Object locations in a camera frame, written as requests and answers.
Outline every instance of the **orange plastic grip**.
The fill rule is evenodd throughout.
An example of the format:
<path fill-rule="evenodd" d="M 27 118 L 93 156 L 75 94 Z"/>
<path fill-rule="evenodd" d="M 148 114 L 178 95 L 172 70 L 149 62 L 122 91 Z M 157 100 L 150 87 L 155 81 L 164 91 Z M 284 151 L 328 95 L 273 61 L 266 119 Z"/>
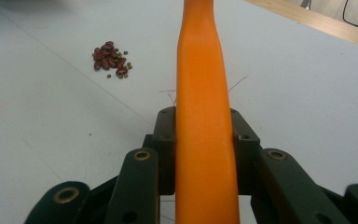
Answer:
<path fill-rule="evenodd" d="M 240 223 L 225 66 L 213 0 L 185 0 L 177 50 L 176 223 Z"/>

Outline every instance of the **white tabletop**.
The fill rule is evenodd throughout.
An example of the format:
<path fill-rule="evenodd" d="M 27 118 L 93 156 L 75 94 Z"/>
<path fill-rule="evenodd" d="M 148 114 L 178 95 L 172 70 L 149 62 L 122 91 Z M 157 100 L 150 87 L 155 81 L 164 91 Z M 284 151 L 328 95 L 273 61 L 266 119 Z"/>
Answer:
<path fill-rule="evenodd" d="M 118 175 L 172 105 L 182 4 L 0 0 L 0 223 L 22 223 L 63 181 Z M 215 18 L 228 87 L 241 80 L 231 107 L 262 147 L 337 193 L 358 183 L 358 46 L 240 0 L 216 0 Z M 129 52 L 128 78 L 93 70 L 107 40 Z M 170 205 L 161 214 L 173 223 Z"/>

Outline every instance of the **thin wire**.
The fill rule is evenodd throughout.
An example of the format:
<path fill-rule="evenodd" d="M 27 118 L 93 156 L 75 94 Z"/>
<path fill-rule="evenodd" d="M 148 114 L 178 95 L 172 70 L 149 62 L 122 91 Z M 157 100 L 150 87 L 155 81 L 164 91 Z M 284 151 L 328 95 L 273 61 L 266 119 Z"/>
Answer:
<path fill-rule="evenodd" d="M 349 0 L 347 0 L 347 2 L 345 3 L 345 7 L 344 7 L 344 11 L 342 12 L 342 20 L 344 20 L 346 23 L 356 26 L 358 27 L 357 24 L 351 23 L 350 21 L 345 20 L 345 10 L 347 9 L 347 4 L 348 4 Z"/>

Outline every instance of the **wooden edge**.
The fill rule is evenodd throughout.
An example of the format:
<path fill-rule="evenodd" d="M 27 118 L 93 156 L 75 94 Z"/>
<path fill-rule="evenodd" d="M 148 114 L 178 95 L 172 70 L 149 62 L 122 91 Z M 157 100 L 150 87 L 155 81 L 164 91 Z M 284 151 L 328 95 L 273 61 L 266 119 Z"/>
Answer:
<path fill-rule="evenodd" d="M 358 45 L 358 27 L 337 21 L 314 11 L 307 10 L 284 0 L 245 0 L 258 7 L 298 21 L 329 35 Z"/>

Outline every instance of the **pile of beans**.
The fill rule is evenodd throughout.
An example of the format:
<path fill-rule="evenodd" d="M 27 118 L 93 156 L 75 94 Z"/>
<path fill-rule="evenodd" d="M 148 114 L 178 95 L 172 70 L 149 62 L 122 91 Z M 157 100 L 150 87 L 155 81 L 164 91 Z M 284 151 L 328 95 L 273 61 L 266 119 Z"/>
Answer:
<path fill-rule="evenodd" d="M 123 56 L 127 55 L 128 52 L 124 51 L 121 53 L 118 49 L 115 49 L 113 41 L 107 41 L 100 48 L 96 48 L 94 53 L 92 53 L 92 58 L 94 59 L 94 69 L 100 70 L 101 67 L 104 70 L 109 70 L 110 68 L 116 68 L 116 75 L 119 78 L 128 77 L 129 69 L 132 69 L 131 63 L 124 63 L 127 59 Z"/>

